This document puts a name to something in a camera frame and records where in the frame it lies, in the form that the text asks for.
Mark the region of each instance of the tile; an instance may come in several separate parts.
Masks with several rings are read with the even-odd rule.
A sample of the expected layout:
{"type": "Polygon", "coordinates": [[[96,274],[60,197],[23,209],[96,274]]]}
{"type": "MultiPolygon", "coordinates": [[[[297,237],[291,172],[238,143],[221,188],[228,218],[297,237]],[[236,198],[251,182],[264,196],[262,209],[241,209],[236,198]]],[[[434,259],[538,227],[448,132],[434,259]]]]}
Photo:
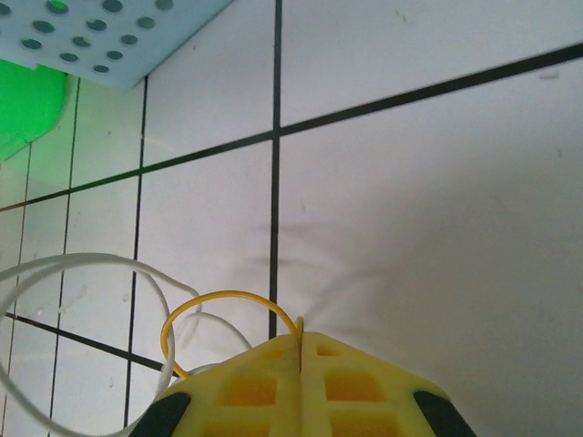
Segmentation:
{"type": "MultiPolygon", "coordinates": [[[[0,271],[18,265],[22,219],[24,208],[0,212],[0,271]]],[[[0,293],[8,292],[16,285],[16,278],[0,282],[0,293]]]]}
{"type": "Polygon", "coordinates": [[[582,74],[285,137],[278,302],[437,382],[478,435],[581,434],[582,74]]]}
{"type": "Polygon", "coordinates": [[[73,186],[139,167],[144,85],[122,91],[82,80],[73,186]]]}
{"type": "Polygon", "coordinates": [[[53,418],[77,432],[99,435],[124,425],[128,362],[61,338],[53,418]]]}
{"type": "MultiPolygon", "coordinates": [[[[201,294],[247,290],[268,296],[271,144],[245,147],[144,177],[138,259],[201,294]]],[[[170,310],[189,299],[163,286],[170,310]]],[[[251,344],[267,340],[268,314],[255,302],[214,300],[203,308],[230,321],[251,344]]],[[[138,283],[133,351],[162,360],[164,315],[145,282],[138,283]]],[[[243,351],[224,327],[178,319],[177,356],[183,367],[223,361],[243,351]]]]}
{"type": "Polygon", "coordinates": [[[563,0],[283,2],[283,125],[581,40],[563,0]]]}
{"type": "MultiPolygon", "coordinates": [[[[44,414],[50,413],[56,335],[22,322],[15,323],[10,377],[44,414]]],[[[31,419],[10,396],[6,401],[4,435],[46,437],[46,429],[31,419]]]]}
{"type": "Polygon", "coordinates": [[[273,5],[234,2],[150,75],[146,164],[271,130],[273,5]]]}
{"type": "MultiPolygon", "coordinates": [[[[66,253],[106,252],[133,258],[137,180],[71,195],[66,253]]],[[[93,266],[65,274],[61,328],[126,350],[132,273],[93,266]]]]}
{"type": "MultiPolygon", "coordinates": [[[[154,400],[159,375],[159,371],[132,362],[128,423],[132,423],[141,416],[154,400]]],[[[177,378],[172,377],[170,385],[176,380],[177,378]]]]}
{"type": "Polygon", "coordinates": [[[0,208],[23,202],[26,196],[28,147],[6,161],[0,161],[0,208]]]}
{"type": "MultiPolygon", "coordinates": [[[[8,369],[8,360],[10,358],[10,347],[12,345],[12,324],[13,320],[3,317],[0,320],[0,364],[8,369]]],[[[4,406],[6,401],[6,390],[0,386],[0,412],[4,415],[4,406]]]]}
{"type": "Polygon", "coordinates": [[[32,144],[28,198],[40,198],[69,187],[77,82],[76,77],[66,77],[65,108],[58,124],[32,144]]]}
{"type": "MultiPolygon", "coordinates": [[[[26,206],[22,263],[61,255],[65,245],[66,196],[26,206]]],[[[20,280],[30,274],[20,275],[20,280]]],[[[53,275],[29,289],[16,304],[16,314],[56,326],[61,275],[53,275]]]]}

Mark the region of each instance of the round hole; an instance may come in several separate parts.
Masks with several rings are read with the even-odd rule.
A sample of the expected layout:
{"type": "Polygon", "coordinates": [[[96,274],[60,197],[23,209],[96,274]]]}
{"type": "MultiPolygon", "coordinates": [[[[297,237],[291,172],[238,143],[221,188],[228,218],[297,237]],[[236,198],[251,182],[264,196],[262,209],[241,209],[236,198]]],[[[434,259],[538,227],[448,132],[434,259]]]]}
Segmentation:
{"type": "Polygon", "coordinates": [[[107,66],[93,66],[93,71],[96,73],[107,73],[109,71],[109,67],[107,66]]]}
{"type": "Polygon", "coordinates": [[[156,0],[154,5],[156,5],[160,11],[169,11],[174,7],[174,2],[172,0],[156,0]]]}
{"type": "Polygon", "coordinates": [[[59,57],[63,59],[65,62],[76,62],[79,60],[79,56],[74,55],[72,53],[61,53],[59,57]]]}
{"type": "Polygon", "coordinates": [[[20,41],[22,43],[22,45],[26,48],[30,48],[31,50],[38,50],[40,48],[43,48],[43,45],[40,43],[40,41],[36,41],[35,39],[23,39],[22,41],[20,41]]]}
{"type": "Polygon", "coordinates": [[[51,34],[55,32],[55,27],[47,21],[33,21],[33,28],[41,34],[51,34]]]}
{"type": "Polygon", "coordinates": [[[45,8],[48,12],[55,15],[64,15],[69,12],[69,6],[58,0],[48,0],[48,2],[45,3],[45,8]]]}
{"type": "Polygon", "coordinates": [[[75,36],[71,41],[77,47],[87,48],[91,46],[91,41],[83,36],[75,36]]]}
{"type": "Polygon", "coordinates": [[[9,5],[5,5],[4,3],[0,3],[0,16],[9,16],[12,14],[12,9],[10,9],[9,5]]]}
{"type": "Polygon", "coordinates": [[[156,25],[156,22],[154,21],[154,18],[150,18],[149,16],[142,16],[141,18],[138,18],[136,24],[141,29],[149,30],[156,25]]]}
{"type": "Polygon", "coordinates": [[[121,10],[124,8],[124,6],[118,0],[103,0],[103,2],[101,2],[101,7],[103,7],[111,14],[121,12],[121,10]]]}
{"type": "Polygon", "coordinates": [[[123,53],[118,52],[117,50],[111,50],[106,53],[106,56],[111,59],[112,61],[118,61],[122,57],[124,57],[123,53]]]}
{"type": "Polygon", "coordinates": [[[102,20],[87,20],[85,22],[85,24],[87,25],[87,27],[91,30],[94,30],[96,32],[103,32],[104,30],[107,29],[107,23],[105,21],[102,20]]]}
{"type": "Polygon", "coordinates": [[[123,35],[121,38],[121,43],[126,46],[133,46],[138,42],[138,38],[133,35],[123,35]]]}

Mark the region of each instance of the light blue perforated panel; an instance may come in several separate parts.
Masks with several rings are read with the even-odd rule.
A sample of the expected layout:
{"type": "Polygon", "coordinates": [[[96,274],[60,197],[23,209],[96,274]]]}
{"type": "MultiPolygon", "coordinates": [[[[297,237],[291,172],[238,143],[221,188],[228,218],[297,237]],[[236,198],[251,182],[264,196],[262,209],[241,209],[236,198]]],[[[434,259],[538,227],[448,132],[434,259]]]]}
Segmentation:
{"type": "Polygon", "coordinates": [[[0,0],[0,58],[129,88],[231,1],[0,0]]]}

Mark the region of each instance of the black grout line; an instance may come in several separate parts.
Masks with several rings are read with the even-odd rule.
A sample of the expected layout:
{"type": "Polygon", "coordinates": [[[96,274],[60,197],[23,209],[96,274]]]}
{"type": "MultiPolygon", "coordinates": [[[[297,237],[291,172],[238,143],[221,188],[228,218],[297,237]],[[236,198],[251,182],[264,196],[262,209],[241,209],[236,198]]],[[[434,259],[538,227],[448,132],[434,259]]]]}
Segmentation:
{"type": "MultiPolygon", "coordinates": [[[[81,79],[77,79],[77,91],[75,95],[75,109],[73,115],[73,135],[71,137],[71,158],[69,159],[69,189],[73,184],[73,165],[75,159],[75,141],[77,139],[77,114],[79,110],[79,93],[81,89],[81,79]]],[[[71,194],[66,195],[66,209],[65,209],[65,233],[63,236],[63,253],[66,253],[66,243],[68,240],[68,231],[69,231],[69,211],[71,209],[71,194]]],[[[61,281],[59,284],[59,292],[58,292],[58,308],[61,308],[63,305],[63,287],[65,284],[65,272],[61,272],[61,281]]],[[[61,311],[59,311],[56,315],[56,328],[60,330],[61,328],[61,311]]],[[[55,407],[55,387],[56,387],[56,362],[58,359],[58,343],[59,343],[59,335],[56,335],[55,340],[55,359],[53,360],[53,380],[51,382],[51,402],[48,412],[48,417],[51,419],[53,418],[53,410],[55,407]]]]}
{"type": "Polygon", "coordinates": [[[59,198],[61,196],[66,196],[67,194],[74,194],[80,191],[86,191],[88,189],[102,187],[104,185],[112,184],[114,182],[119,182],[120,180],[134,178],[136,176],[145,175],[153,171],[174,167],[179,164],[185,164],[196,159],[212,157],[214,155],[218,155],[219,153],[228,152],[230,150],[235,150],[237,148],[252,146],[254,144],[262,143],[264,141],[269,141],[272,139],[272,137],[273,133],[271,131],[268,131],[262,132],[257,135],[252,135],[250,137],[229,141],[228,143],[224,143],[215,147],[205,148],[204,150],[199,150],[197,152],[188,153],[187,155],[183,155],[181,157],[168,159],[166,161],[158,162],[156,164],[150,164],[149,166],[145,166],[143,168],[136,168],[134,170],[126,171],[124,173],[119,173],[115,176],[109,176],[107,178],[95,180],[84,185],[79,185],[69,189],[62,189],[55,193],[47,194],[39,198],[33,198],[31,200],[24,202],[18,202],[15,203],[14,205],[0,208],[0,212],[8,211],[9,209],[20,208],[23,207],[24,205],[32,205],[35,203],[44,202],[45,200],[50,200],[51,198],[59,198]]]}
{"type": "MultiPolygon", "coordinates": [[[[28,179],[30,177],[30,160],[33,155],[32,153],[32,144],[28,145],[28,160],[26,164],[26,181],[25,181],[25,198],[28,197],[28,179]]],[[[20,224],[20,248],[18,249],[18,265],[22,262],[22,246],[25,239],[25,219],[26,219],[26,206],[22,208],[22,221],[20,224]]],[[[16,277],[16,286],[18,287],[18,282],[20,277],[16,277]]],[[[16,313],[16,302],[12,306],[13,311],[16,313]]],[[[12,366],[12,350],[15,344],[15,321],[12,320],[12,327],[10,330],[10,350],[8,352],[8,367],[6,369],[6,373],[10,375],[10,368],[12,366]]],[[[4,396],[4,408],[2,411],[2,427],[0,429],[0,437],[4,435],[4,425],[6,419],[6,404],[8,403],[8,395],[5,394],[4,396]]]]}
{"type": "MultiPolygon", "coordinates": [[[[277,269],[280,230],[280,140],[281,140],[281,28],[282,0],[275,0],[273,40],[273,140],[271,155],[270,300],[277,303],[277,269]]],[[[277,335],[277,316],[269,313],[269,338],[277,335]]]]}
{"type": "MultiPolygon", "coordinates": [[[[146,142],[146,111],[148,108],[148,77],[144,78],[144,96],[142,106],[142,126],[139,142],[139,168],[144,167],[144,144],[146,142]]],[[[141,214],[142,203],[142,179],[143,176],[138,176],[138,198],[136,199],[136,229],[134,231],[134,260],[138,260],[139,249],[139,219],[141,214]]],[[[129,306],[129,333],[128,333],[128,352],[132,352],[132,345],[134,343],[134,319],[136,318],[136,281],[138,279],[137,273],[134,271],[131,277],[131,302],[129,306]]],[[[129,394],[131,386],[131,360],[128,360],[128,371],[126,373],[126,403],[124,407],[124,427],[128,426],[129,422],[129,394]]]]}
{"type": "Polygon", "coordinates": [[[296,134],[304,130],[327,126],[351,118],[384,111],[393,107],[401,107],[427,98],[442,96],[455,91],[487,84],[489,82],[495,82],[500,79],[523,75],[540,68],[555,66],[557,64],[580,59],[581,57],[583,57],[583,43],[564,47],[552,52],[546,52],[542,55],[521,59],[502,66],[488,68],[471,75],[460,76],[431,86],[424,86],[392,97],[382,98],[356,107],[332,112],[331,114],[326,114],[310,120],[294,123],[284,127],[281,134],[283,136],[296,134]]]}
{"type": "MultiPolygon", "coordinates": [[[[375,100],[373,102],[365,103],[356,107],[350,107],[348,109],[343,109],[341,111],[332,112],[330,114],[294,123],[282,127],[280,131],[280,136],[286,137],[288,135],[297,134],[305,130],[314,129],[316,127],[323,127],[333,123],[348,120],[350,118],[361,117],[378,111],[391,109],[393,107],[408,105],[410,103],[425,100],[427,98],[442,96],[445,94],[453,93],[455,91],[461,91],[466,88],[480,86],[490,82],[495,82],[497,80],[510,78],[512,76],[523,75],[525,73],[539,70],[541,68],[556,66],[558,64],[578,60],[580,58],[583,58],[583,43],[578,43],[573,46],[567,46],[564,48],[560,48],[558,50],[546,52],[545,54],[539,56],[521,59],[516,62],[511,62],[508,64],[504,64],[502,66],[489,68],[487,70],[483,70],[467,76],[460,76],[455,79],[446,80],[445,82],[433,84],[431,86],[424,86],[421,88],[414,89],[412,91],[407,91],[396,96],[375,100]]],[[[261,132],[260,134],[229,141],[227,143],[215,147],[210,147],[204,150],[199,150],[197,152],[188,153],[187,155],[168,159],[166,161],[162,161],[156,164],[150,164],[149,166],[145,166],[143,168],[130,170],[125,173],[120,173],[115,176],[96,180],[85,185],[80,185],[71,189],[64,189],[56,193],[41,196],[39,198],[33,198],[30,200],[26,200],[24,202],[18,202],[15,203],[14,205],[9,205],[0,208],[0,212],[7,211],[9,209],[20,208],[25,205],[32,205],[34,203],[49,200],[51,198],[58,198],[60,196],[77,193],[79,191],[85,191],[91,188],[101,187],[103,185],[118,182],[123,179],[133,178],[139,175],[145,175],[153,171],[158,171],[164,168],[170,168],[180,164],[185,164],[196,159],[210,157],[237,148],[252,146],[254,144],[258,144],[264,141],[273,140],[275,135],[276,134],[274,131],[261,132]]]]}
{"type": "Polygon", "coordinates": [[[130,360],[131,362],[135,362],[136,364],[152,369],[153,371],[162,370],[162,363],[152,360],[150,358],[142,357],[141,355],[136,355],[135,353],[130,353],[128,351],[124,351],[122,349],[109,346],[108,344],[102,343],[100,341],[91,340],[88,339],[87,337],[83,337],[81,335],[74,334],[73,332],[69,332],[68,330],[61,330],[59,328],[46,325],[45,323],[41,323],[40,321],[32,320],[27,317],[22,317],[11,312],[7,312],[5,316],[9,319],[19,321],[30,326],[34,326],[35,328],[39,328],[40,330],[51,332],[59,337],[63,337],[68,340],[72,340],[77,343],[83,344],[85,346],[88,346],[89,348],[97,349],[98,351],[102,351],[110,355],[115,355],[116,357],[119,357],[123,360],[130,360]]]}

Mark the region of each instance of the yellow wire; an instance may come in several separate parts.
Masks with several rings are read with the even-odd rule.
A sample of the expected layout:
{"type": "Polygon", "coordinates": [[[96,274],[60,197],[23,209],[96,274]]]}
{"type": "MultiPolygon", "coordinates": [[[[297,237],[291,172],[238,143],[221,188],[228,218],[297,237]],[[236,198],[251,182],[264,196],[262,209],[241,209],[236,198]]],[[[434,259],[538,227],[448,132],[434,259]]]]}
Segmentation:
{"type": "MultiPolygon", "coordinates": [[[[186,310],[188,310],[196,305],[200,305],[201,303],[206,302],[208,300],[215,300],[215,299],[222,299],[222,298],[242,298],[242,299],[247,299],[247,300],[253,300],[253,301],[258,302],[261,305],[269,308],[270,310],[272,310],[274,313],[276,313],[278,316],[281,317],[281,319],[283,320],[285,325],[288,327],[288,330],[290,330],[290,334],[296,338],[296,340],[298,341],[298,349],[301,347],[301,344],[299,342],[298,329],[293,324],[293,321],[292,321],[292,319],[290,319],[290,316],[288,316],[285,313],[285,311],[282,310],[280,307],[278,307],[275,303],[273,303],[270,300],[267,300],[265,298],[262,298],[261,296],[258,296],[256,294],[249,293],[248,291],[224,290],[224,291],[214,291],[214,292],[209,293],[209,294],[203,294],[202,296],[198,296],[197,298],[191,299],[191,300],[183,303],[178,308],[176,308],[175,310],[172,311],[172,313],[169,315],[169,317],[164,322],[164,325],[162,326],[162,332],[160,333],[160,346],[162,347],[162,353],[164,354],[164,357],[166,359],[168,358],[168,355],[169,355],[168,335],[170,332],[170,328],[172,327],[172,322],[174,322],[174,320],[180,314],[182,314],[184,311],[186,311],[186,310]]],[[[180,375],[180,377],[182,379],[185,379],[185,380],[190,376],[184,371],[184,369],[182,369],[179,366],[179,364],[177,362],[174,362],[174,371],[178,375],[180,375]]]]}

